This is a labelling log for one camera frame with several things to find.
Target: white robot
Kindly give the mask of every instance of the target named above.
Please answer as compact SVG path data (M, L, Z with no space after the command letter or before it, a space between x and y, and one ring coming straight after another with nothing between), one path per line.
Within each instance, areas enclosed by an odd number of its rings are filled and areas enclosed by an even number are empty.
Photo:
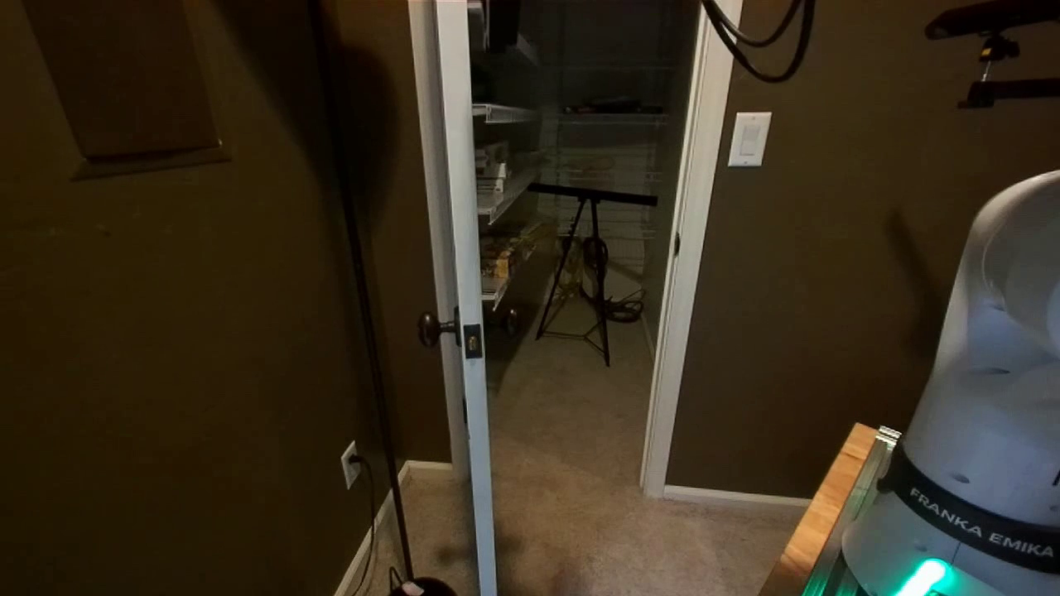
M868 596L1060 596L1060 173L973 220L922 408L843 557Z

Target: white door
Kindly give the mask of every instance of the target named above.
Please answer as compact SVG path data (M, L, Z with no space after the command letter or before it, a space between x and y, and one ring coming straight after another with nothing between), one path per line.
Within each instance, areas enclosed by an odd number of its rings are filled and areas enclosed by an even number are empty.
M408 0L453 470L472 489L478 592L498 596L486 341L478 244L468 0Z

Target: white baseboard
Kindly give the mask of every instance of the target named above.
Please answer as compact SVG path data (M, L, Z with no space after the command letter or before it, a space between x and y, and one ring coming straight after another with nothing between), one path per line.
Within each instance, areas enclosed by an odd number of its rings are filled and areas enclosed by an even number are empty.
M408 486L411 477L442 477L453 475L453 465L444 460L404 460L399 470L399 486ZM378 507L372 530L381 537L396 522L396 489L388 489L384 503ZM372 557L372 535L360 537L356 561L344 568L341 582L336 596L356 596L356 582L368 574L368 557Z
M774 493L739 493L739 489L707 489L707 486L672 486L666 483L656 500L672 503L763 503L763 507L810 507L804 497L774 497Z

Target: cable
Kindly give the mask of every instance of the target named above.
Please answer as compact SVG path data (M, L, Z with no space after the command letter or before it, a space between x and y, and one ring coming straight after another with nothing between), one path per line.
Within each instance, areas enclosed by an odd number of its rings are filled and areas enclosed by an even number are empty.
M711 29L720 34L720 39L726 42L726 49L731 53L731 61L737 61L744 72L752 72L755 81L763 81L763 83L789 83L789 81L799 72L799 66L802 66L802 61L804 61L804 53L810 53L813 29L816 29L816 0L793 0L789 11L784 11L784 18L783 18L783 25L778 25L768 38L763 38L763 39L744 38L744 34L726 18L726 11L721 11L715 0L704 0L704 11L707 11L707 18L710 18ZM759 71L739 42L755 46L755 49L774 46L774 42L793 29L794 15L802 15L802 27L799 27L799 39L794 39L794 53L793 53L789 66L784 66L783 72L767 72L767 71Z
M793 0L784 18L783 18L783 25L763 39L744 38L721 11L720 11L720 25L730 29L730 38L737 38L744 46L773 46L789 34L789 27L794 25L799 6L802 6L802 0Z

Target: black tripod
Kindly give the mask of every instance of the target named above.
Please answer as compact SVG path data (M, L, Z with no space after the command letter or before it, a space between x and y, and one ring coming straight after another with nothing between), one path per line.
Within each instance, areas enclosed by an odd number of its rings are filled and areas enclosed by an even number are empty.
M592 290L592 295L591 295L591 302L592 302L592 313L596 313L596 328L591 328L591 330L601 330L601 354L603 354L603 364L610 369L610 334L608 334L608 292L603 292L603 284L608 284L608 244L603 244L603 239L601 239L601 202L630 202L630 207L656 207L656 197L634 197L634 191L608 191L608 188L582 188L582 187L540 187L540 181L534 181L529 187L529 191L546 191L546 197L571 197L571 200L575 200L575 212L574 212L574 222L571 222L571 230L566 230L566 236L564 236L564 251L561 251L561 266L556 266L556 272L553 272L553 279L550 279L550 295L546 295L546 302L543 302L543 313L540 313L540 323L536 323L536 338L546 330L546 325L561 315L561 309L553 313L553 302L556 302L556 290L561 290L561 279L564 279L564 268L566 268L566 259L571 259L571 248L574 248L574 236L575 236L575 224L579 224L579 220L582 220L582 212L587 212L587 202L591 202L591 210L592 210L592 236L591 236L591 268L592 268L592 281L596 281L596 290Z

